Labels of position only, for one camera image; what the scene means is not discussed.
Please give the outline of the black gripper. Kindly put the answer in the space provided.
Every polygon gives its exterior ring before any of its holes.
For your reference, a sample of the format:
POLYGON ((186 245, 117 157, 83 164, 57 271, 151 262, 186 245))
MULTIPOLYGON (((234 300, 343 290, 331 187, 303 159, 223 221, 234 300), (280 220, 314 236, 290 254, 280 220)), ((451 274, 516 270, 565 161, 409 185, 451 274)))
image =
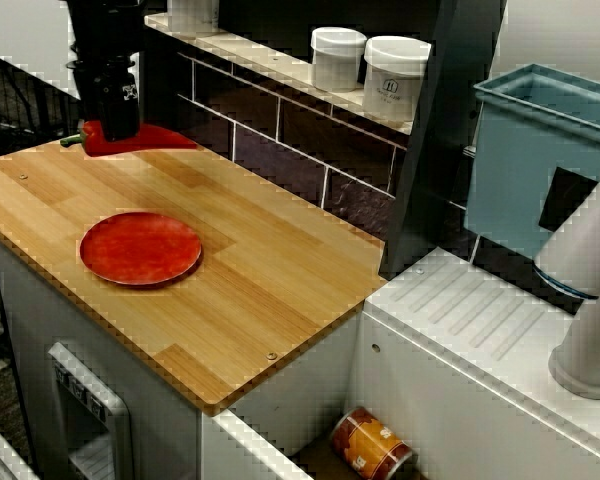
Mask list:
POLYGON ((79 92, 84 119, 101 121, 108 142, 132 138, 139 131, 138 90, 129 71, 134 65, 130 58, 74 60, 67 64, 79 92))

